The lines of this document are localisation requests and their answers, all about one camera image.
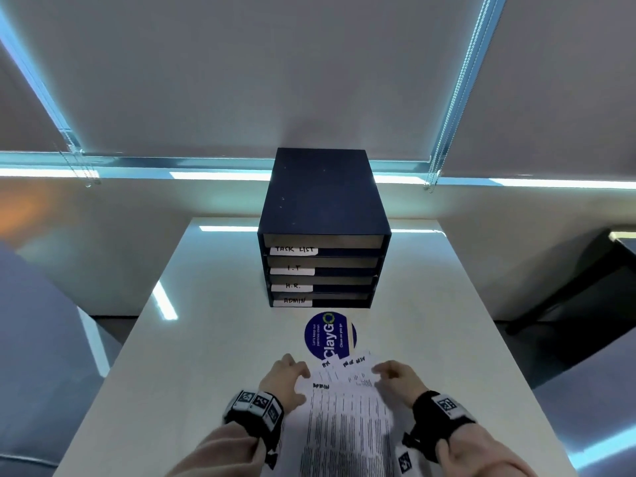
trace file organizer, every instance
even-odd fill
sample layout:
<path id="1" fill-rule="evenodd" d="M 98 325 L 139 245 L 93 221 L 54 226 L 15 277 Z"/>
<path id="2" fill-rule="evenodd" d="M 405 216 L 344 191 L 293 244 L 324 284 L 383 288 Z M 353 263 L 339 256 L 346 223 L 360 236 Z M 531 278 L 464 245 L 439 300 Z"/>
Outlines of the file organizer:
<path id="1" fill-rule="evenodd" d="M 365 151 L 278 149 L 258 226 L 270 306 L 370 308 L 390 239 Z"/>

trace black table leg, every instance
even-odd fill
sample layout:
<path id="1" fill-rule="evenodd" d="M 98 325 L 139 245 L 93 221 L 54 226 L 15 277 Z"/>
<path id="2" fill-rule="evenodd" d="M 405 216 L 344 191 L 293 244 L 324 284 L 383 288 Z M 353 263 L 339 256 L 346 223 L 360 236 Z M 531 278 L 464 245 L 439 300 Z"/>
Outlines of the black table leg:
<path id="1" fill-rule="evenodd" d="M 612 248 L 605 256 L 593 263 L 589 268 L 582 271 L 573 280 L 561 287 L 544 301 L 537 304 L 531 310 L 525 312 L 518 318 L 511 320 L 505 327 L 505 332 L 509 335 L 516 335 L 522 329 L 527 328 L 532 323 L 538 321 L 549 309 L 564 303 L 570 298 L 581 293 L 592 286 L 595 282 L 616 271 L 626 263 L 626 255 L 618 247 Z"/>

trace person's left hand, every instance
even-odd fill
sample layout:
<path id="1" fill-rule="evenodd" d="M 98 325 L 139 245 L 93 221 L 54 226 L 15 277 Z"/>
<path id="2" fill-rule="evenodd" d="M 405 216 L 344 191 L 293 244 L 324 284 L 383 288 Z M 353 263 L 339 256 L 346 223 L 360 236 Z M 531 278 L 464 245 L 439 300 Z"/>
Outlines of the person's left hand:
<path id="1" fill-rule="evenodd" d="M 296 380 L 302 375 L 309 378 L 309 368 L 307 363 L 299 361 L 296 363 L 289 353 L 283 358 L 274 362 L 270 372 L 262 379 L 258 389 L 263 392 L 271 393 L 282 403 L 282 409 L 286 415 L 296 407 L 306 402 L 307 398 L 300 393 L 296 393 L 294 386 Z"/>

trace hand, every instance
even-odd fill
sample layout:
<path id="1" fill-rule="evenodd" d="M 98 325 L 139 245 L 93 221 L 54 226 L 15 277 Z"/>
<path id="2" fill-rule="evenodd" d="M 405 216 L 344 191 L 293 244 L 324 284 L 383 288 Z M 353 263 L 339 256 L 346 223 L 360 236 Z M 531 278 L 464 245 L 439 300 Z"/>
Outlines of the hand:
<path id="1" fill-rule="evenodd" d="M 307 398 L 296 393 L 294 386 L 296 380 L 302 375 L 309 378 L 311 374 L 307 368 L 307 363 L 299 361 L 296 363 L 289 353 L 283 358 L 274 362 L 270 372 L 262 379 L 258 389 L 263 392 L 271 393 L 282 403 L 282 409 L 286 415 L 306 402 Z"/>
<path id="2" fill-rule="evenodd" d="M 382 378 L 381 382 L 390 388 L 409 408 L 413 408 L 415 400 L 428 391 L 417 373 L 404 363 L 395 360 L 378 363 L 371 369 Z"/>

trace wrist strap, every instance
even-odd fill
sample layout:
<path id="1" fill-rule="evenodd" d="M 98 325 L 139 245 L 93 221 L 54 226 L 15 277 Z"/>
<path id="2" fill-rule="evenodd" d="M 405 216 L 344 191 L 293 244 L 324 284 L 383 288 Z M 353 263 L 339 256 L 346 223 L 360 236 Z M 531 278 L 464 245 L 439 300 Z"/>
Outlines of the wrist strap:
<path id="1" fill-rule="evenodd" d="M 476 420 L 456 400 L 448 395 L 428 391 L 413 404 L 415 426 L 405 433 L 402 444 L 417 449 L 430 462 L 438 463 L 435 454 L 437 442 L 450 436 L 462 425 L 475 424 Z"/>
<path id="2" fill-rule="evenodd" d="M 223 422 L 242 425 L 250 436 L 263 439 L 268 452 L 272 452 L 281 438 L 284 415 L 281 401 L 271 393 L 242 390 L 230 400 L 223 413 Z M 276 454 L 265 460 L 273 469 Z"/>

